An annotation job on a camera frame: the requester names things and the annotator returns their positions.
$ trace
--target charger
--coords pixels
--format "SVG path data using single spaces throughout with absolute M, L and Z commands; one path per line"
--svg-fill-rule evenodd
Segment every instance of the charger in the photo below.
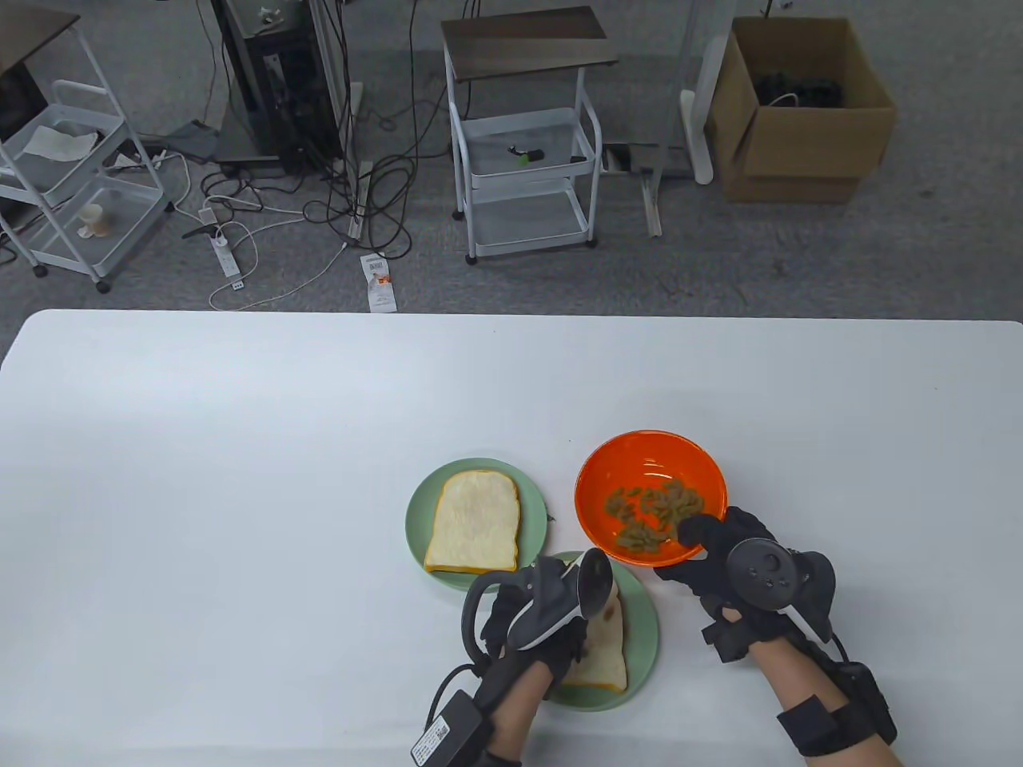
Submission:
M 412 747 L 416 767 L 471 767 L 490 742 L 494 725 L 464 690 L 457 690 Z

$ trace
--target orange bowl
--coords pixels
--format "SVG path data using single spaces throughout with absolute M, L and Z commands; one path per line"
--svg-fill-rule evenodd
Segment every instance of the orange bowl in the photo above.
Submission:
M 642 568 L 685 561 L 702 550 L 668 541 L 656 554 L 619 548 L 615 536 L 624 524 L 605 510 L 619 488 L 659 490 L 669 479 L 681 480 L 704 499 L 704 513 L 724 518 L 728 493 L 724 477 L 707 452 L 684 437 L 669 432 L 629 432 L 604 443 L 586 459 L 576 480 L 576 513 L 593 544 L 610 556 Z M 651 516 L 649 522 L 655 522 Z

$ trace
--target wooden tabletop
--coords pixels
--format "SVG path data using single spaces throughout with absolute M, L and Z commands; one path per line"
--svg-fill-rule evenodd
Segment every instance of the wooden tabletop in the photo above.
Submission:
M 441 30 L 459 83 L 618 61 L 588 5 L 455 18 Z
M 0 75 L 74 25 L 80 15 L 0 0 Z

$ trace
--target power strip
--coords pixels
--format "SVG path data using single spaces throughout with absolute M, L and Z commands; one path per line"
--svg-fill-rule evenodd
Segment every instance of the power strip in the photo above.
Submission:
M 348 222 L 348 236 L 353 244 L 359 244 L 362 239 L 362 222 L 366 217 L 366 199 L 369 194 L 369 174 L 373 172 L 373 164 L 368 160 L 359 163 L 359 198 L 355 205 L 355 213 Z
M 212 208 L 204 208 L 198 212 L 198 219 L 205 225 L 217 224 L 217 214 L 213 212 Z M 227 237 L 223 234 L 219 234 L 215 237 L 210 237 L 210 244 L 213 245 L 213 252 L 217 256 L 217 261 L 220 262 L 220 268 L 224 270 L 224 276 L 228 279 L 234 279 L 231 282 L 231 287 L 235 290 L 240 290 L 246 286 L 246 283 L 241 280 L 241 270 L 238 269 L 238 262 L 234 260 L 234 254 L 231 252 L 231 243 L 227 241 Z

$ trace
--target cardboard box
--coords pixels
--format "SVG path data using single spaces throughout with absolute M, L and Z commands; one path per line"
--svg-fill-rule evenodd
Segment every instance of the cardboard box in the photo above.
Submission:
M 844 108 L 761 106 L 753 84 L 779 72 L 836 81 Z M 895 120 L 848 19 L 735 20 L 709 121 L 729 200 L 847 202 L 881 164 Z

